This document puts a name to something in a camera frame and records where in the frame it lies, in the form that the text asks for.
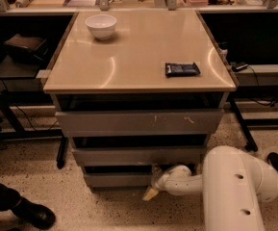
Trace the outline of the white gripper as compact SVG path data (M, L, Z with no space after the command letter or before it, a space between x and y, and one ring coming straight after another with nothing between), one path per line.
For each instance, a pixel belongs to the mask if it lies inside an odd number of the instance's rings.
M143 195L144 201L149 201L153 197L155 197L159 191L166 190L166 181L170 177L170 173L168 171L162 171L162 169L158 165L152 166L152 180L153 187L149 186Z

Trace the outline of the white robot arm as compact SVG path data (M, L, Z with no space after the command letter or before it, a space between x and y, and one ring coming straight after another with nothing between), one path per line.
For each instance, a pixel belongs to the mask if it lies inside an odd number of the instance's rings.
M266 162L222 145L206 154L197 175L183 165L154 166L143 199L160 192L202 193L205 231L265 231L260 204L278 196L278 174Z

